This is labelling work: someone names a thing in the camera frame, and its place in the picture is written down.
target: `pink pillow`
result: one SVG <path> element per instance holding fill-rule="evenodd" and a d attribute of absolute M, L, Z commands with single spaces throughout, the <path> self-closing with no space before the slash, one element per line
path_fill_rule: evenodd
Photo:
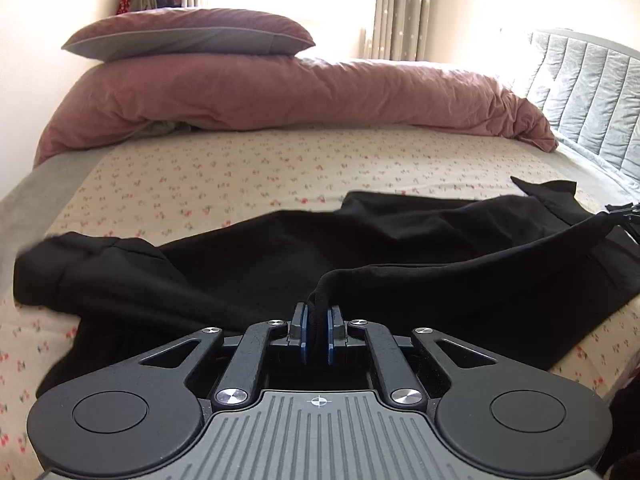
<path fill-rule="evenodd" d="M 101 61 L 157 54 L 294 54 L 314 46 L 308 30 L 247 9 L 155 9 L 98 20 L 62 46 Z"/>

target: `headboard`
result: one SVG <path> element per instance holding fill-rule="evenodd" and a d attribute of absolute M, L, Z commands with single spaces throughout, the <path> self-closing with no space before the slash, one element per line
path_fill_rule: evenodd
<path fill-rule="evenodd" d="M 561 142 L 640 182 L 640 52 L 564 28 L 503 38 L 511 61 L 501 81 L 544 112 Z"/>

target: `bed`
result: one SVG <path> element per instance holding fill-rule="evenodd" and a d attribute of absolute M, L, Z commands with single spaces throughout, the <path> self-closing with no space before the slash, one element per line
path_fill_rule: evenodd
<path fill-rule="evenodd" d="M 558 32 L 537 34 L 530 45 L 546 34 L 548 46 Z M 632 175 L 610 171 L 568 144 L 543 153 L 501 137 L 398 124 L 179 133 L 50 158 L 0 203 L 0 478 L 39 475 L 26 415 L 78 324 L 71 316 L 14 304 L 12 265 L 25 245 L 71 230 L 162 244 L 272 210 L 336 209 L 353 189 L 475 200 L 521 194 L 511 175 L 529 182 L 575 180 L 577 199 L 594 212 L 639 199 Z M 640 297 L 551 371 L 609 400 L 640 361 L 639 316 Z"/>

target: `wall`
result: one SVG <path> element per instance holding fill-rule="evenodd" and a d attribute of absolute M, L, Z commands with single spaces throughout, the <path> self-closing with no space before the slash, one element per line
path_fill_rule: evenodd
<path fill-rule="evenodd" d="M 44 126 L 93 63 L 60 46 L 118 1 L 0 0 L 0 199 L 29 173 Z"/>
<path fill-rule="evenodd" d="M 482 68 L 500 27 L 565 27 L 640 50 L 640 0 L 431 0 L 428 59 Z"/>

